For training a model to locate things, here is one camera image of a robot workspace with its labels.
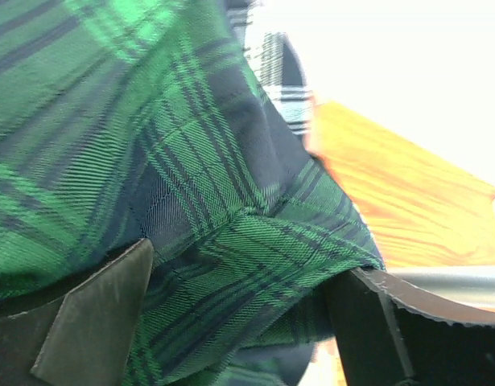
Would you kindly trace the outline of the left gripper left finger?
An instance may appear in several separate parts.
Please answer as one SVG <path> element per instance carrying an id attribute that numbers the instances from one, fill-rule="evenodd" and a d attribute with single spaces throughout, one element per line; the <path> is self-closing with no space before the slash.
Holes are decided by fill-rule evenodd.
<path id="1" fill-rule="evenodd" d="M 119 385 L 150 280 L 142 239 L 100 267 L 0 302 L 0 385 Z"/>

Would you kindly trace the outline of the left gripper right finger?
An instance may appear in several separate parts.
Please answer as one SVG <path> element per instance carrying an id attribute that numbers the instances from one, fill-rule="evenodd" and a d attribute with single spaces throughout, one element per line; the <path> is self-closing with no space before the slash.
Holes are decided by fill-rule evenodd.
<path id="1" fill-rule="evenodd" d="M 377 269 L 324 283 L 349 385 L 495 385 L 495 313 Z"/>

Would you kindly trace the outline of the green plaid skirt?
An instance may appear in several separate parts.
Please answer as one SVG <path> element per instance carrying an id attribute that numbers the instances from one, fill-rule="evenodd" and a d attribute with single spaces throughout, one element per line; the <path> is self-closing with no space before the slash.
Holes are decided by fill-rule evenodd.
<path id="1" fill-rule="evenodd" d="M 117 385 L 297 385 L 327 283 L 383 267 L 224 1 L 0 1 L 0 306 L 153 265 Z"/>

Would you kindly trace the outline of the navy white plaid skirt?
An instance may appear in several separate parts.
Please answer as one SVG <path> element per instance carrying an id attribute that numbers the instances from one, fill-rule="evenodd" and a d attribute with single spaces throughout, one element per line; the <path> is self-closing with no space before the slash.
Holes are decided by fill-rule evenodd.
<path id="1" fill-rule="evenodd" d="M 310 129 L 313 99 L 291 41 L 269 1 L 226 1 L 229 22 L 266 95 L 292 133 Z"/>

